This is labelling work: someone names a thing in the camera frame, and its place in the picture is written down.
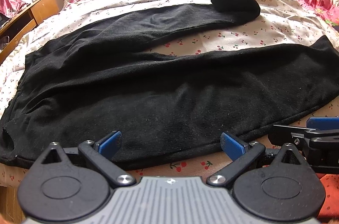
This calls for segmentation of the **black pants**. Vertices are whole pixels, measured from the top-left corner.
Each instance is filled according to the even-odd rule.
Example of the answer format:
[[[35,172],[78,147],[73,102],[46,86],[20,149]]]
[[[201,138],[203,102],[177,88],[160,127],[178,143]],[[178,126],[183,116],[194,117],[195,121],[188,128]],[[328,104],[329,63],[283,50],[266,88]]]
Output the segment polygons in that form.
[[[212,0],[97,21],[25,58],[1,118],[1,163],[30,167],[53,141],[63,147],[122,133],[115,162],[126,170],[220,149],[224,131],[252,141],[338,96],[338,52],[276,44],[171,56],[155,46],[257,18],[255,0]]]

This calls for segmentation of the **wooden bedside cabinet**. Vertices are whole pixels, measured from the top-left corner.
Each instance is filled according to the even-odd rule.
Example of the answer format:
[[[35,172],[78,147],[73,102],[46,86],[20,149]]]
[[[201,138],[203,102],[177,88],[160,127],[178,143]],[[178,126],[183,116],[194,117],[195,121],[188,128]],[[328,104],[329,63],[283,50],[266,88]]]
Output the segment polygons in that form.
[[[47,18],[59,13],[56,0],[35,0],[1,27],[0,63],[14,51],[21,38]]]

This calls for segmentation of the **cherry print bed sheet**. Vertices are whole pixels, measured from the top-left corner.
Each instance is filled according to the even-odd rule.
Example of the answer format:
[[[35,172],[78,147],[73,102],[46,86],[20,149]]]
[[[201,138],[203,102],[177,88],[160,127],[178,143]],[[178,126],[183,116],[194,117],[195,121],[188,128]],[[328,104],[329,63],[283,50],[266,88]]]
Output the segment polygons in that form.
[[[315,13],[303,8],[297,0],[256,1],[260,5],[261,14],[253,22],[178,38],[156,47],[155,52],[177,57],[275,44],[309,46],[323,35],[329,38],[334,47],[338,47],[338,33]],[[49,40],[92,22],[135,10],[209,2],[210,0],[65,0],[61,12],[25,34],[1,65],[1,109],[6,109],[15,95],[25,69],[25,56]]]

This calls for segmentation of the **pink cloth on cabinet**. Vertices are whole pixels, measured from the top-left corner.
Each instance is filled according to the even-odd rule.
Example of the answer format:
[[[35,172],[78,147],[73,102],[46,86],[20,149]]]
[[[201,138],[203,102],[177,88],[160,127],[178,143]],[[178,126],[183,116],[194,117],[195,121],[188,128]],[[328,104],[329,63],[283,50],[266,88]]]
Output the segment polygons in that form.
[[[23,0],[0,0],[1,14],[7,18],[13,18],[23,8],[28,6],[28,3]]]

